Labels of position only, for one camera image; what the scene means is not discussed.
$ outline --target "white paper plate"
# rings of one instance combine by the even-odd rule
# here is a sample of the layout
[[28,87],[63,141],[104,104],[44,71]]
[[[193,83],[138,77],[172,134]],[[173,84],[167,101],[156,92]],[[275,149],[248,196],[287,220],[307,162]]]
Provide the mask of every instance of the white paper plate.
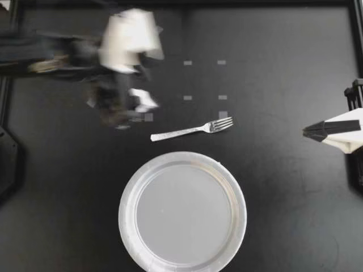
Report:
[[246,223],[246,204],[231,173],[191,152],[143,165],[119,209],[124,245],[149,272],[220,271],[239,249]]

